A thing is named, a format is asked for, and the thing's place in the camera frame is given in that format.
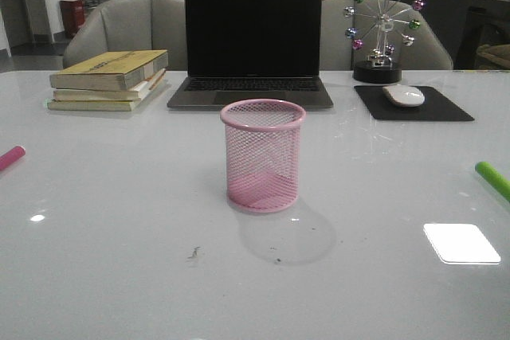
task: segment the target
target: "mouse pad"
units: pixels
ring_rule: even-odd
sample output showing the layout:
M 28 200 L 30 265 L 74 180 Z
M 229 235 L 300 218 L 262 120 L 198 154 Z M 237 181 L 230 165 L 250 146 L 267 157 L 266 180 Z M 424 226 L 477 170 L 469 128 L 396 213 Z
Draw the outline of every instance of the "mouse pad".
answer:
M 398 107 L 383 93 L 382 85 L 356 85 L 355 90 L 375 119 L 396 121 L 473 121 L 474 118 L 432 87 L 416 87 L 425 102 L 419 107 Z

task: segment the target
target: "laptop screen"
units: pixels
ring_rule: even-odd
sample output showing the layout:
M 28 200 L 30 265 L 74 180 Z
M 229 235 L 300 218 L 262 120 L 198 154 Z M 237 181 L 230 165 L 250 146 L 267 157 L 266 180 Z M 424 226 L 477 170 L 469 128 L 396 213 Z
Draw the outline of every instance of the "laptop screen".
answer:
M 186 0 L 189 76 L 319 74 L 321 0 Z

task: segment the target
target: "pink marker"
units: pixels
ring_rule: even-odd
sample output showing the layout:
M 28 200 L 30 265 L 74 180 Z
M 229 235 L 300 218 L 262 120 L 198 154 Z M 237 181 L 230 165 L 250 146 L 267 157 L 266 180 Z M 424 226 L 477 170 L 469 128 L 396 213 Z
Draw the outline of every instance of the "pink marker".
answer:
M 0 171 L 4 170 L 13 162 L 16 162 L 18 159 L 25 155 L 25 148 L 20 146 L 15 146 L 11 150 L 9 150 L 4 155 L 0 156 Z

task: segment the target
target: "gray chair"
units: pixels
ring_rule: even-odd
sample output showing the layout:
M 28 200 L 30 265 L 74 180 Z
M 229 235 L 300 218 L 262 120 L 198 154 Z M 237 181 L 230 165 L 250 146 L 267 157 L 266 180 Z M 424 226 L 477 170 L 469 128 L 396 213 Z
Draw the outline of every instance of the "gray chair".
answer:
M 320 37 L 320 69 L 321 70 L 350 70 L 352 64 L 366 60 L 366 56 L 375 47 L 376 34 L 370 32 L 363 39 L 364 47 L 358 51 L 351 48 L 351 40 L 345 37 L 345 30 L 355 27 L 363 35 L 373 25 L 373 20 L 362 16 L 346 18 L 343 9 L 354 6 L 362 14 L 368 14 L 369 9 L 378 9 L 377 0 L 364 0 L 357 4 L 354 0 L 323 0 L 322 26 Z M 398 2 L 390 14 L 409 8 L 410 5 Z M 402 14 L 402 20 L 416 19 L 421 26 L 416 30 L 404 33 L 415 37 L 411 46 L 401 46 L 402 37 L 396 33 L 389 34 L 389 40 L 395 45 L 393 54 L 402 69 L 453 69 L 452 58 L 437 39 L 433 30 L 423 16 L 414 10 Z
M 168 68 L 186 70 L 184 0 L 109 0 L 100 4 L 64 52 L 64 68 L 107 51 L 168 49 Z

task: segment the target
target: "black base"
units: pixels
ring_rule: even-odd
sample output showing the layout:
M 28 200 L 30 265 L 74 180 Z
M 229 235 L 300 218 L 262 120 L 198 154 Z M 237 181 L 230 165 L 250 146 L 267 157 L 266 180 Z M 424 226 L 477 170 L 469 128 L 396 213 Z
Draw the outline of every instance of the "black base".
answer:
M 355 80 L 364 83 L 393 84 L 402 79 L 402 70 L 398 64 L 388 67 L 372 67 L 371 61 L 359 61 L 354 64 L 352 74 Z

